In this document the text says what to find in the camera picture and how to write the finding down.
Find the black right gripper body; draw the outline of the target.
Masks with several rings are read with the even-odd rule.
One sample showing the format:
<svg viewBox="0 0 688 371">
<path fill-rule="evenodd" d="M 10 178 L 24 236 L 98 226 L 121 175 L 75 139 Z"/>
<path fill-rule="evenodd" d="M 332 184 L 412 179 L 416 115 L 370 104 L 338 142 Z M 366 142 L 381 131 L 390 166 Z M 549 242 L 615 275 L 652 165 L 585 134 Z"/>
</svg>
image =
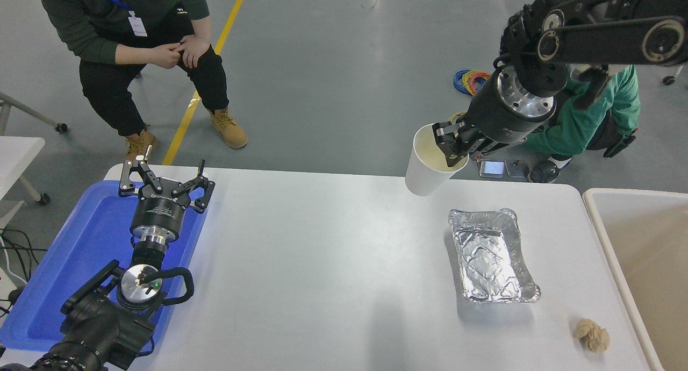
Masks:
<svg viewBox="0 0 688 371">
<path fill-rule="evenodd" d="M 511 144 L 546 123 L 552 114 L 552 96 L 527 91 L 516 72 L 494 72 L 472 97 L 466 121 L 490 140 Z"/>
</svg>

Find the person's right hand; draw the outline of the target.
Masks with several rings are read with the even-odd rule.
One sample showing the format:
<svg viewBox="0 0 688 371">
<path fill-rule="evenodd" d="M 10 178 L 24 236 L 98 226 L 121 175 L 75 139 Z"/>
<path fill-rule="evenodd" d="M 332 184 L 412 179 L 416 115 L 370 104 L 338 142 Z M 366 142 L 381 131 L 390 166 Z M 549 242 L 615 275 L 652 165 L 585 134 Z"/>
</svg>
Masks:
<svg viewBox="0 0 688 371">
<path fill-rule="evenodd" d="M 145 49 L 146 63 L 153 64 L 162 69 L 172 69 L 180 61 L 180 43 L 164 44 Z"/>
</svg>

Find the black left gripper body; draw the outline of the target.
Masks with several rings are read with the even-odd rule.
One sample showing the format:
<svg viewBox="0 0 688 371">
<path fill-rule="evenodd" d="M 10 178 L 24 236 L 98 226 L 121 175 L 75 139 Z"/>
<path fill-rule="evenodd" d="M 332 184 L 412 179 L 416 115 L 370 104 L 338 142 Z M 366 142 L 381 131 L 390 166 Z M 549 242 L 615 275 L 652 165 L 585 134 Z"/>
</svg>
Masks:
<svg viewBox="0 0 688 371">
<path fill-rule="evenodd" d="M 177 240 L 190 204 L 189 194 L 172 197 L 170 193 L 163 195 L 140 190 L 137 196 L 138 204 L 131 221 L 132 236 L 143 239 L 154 234 L 165 240 Z"/>
</svg>

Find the person's left hand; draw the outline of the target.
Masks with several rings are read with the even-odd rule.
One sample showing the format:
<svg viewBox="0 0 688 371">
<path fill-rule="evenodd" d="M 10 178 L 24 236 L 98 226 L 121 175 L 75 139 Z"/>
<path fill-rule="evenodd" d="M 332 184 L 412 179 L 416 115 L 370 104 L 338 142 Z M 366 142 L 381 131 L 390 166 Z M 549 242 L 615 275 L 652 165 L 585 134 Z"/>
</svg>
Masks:
<svg viewBox="0 0 688 371">
<path fill-rule="evenodd" d="M 180 53 L 182 62 L 185 67 L 189 69 L 196 69 L 200 57 L 204 55 L 210 48 L 210 41 L 207 38 L 202 38 L 196 34 L 187 35 L 180 40 L 178 52 Z"/>
</svg>

